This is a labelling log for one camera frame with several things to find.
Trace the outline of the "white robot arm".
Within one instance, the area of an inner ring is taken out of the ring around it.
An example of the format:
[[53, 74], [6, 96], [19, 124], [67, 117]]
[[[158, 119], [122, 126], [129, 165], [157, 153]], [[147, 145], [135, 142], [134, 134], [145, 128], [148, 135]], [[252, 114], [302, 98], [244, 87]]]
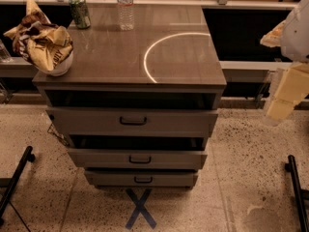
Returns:
[[260, 44], [281, 48], [281, 54], [293, 62], [272, 76], [269, 100], [264, 106], [264, 122], [277, 126], [309, 95], [309, 0], [300, 2]]

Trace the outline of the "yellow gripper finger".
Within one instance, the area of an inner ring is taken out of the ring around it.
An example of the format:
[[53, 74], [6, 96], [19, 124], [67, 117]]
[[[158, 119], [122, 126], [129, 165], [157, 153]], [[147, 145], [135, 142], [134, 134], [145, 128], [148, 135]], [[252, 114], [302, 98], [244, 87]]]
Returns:
[[308, 63], [291, 63], [287, 69], [279, 69], [271, 80], [266, 118], [271, 122], [282, 122], [308, 95]]
[[281, 46], [280, 41], [285, 23], [286, 23], [285, 20], [281, 21], [272, 30], [263, 35], [263, 37], [260, 40], [260, 44], [267, 47]]

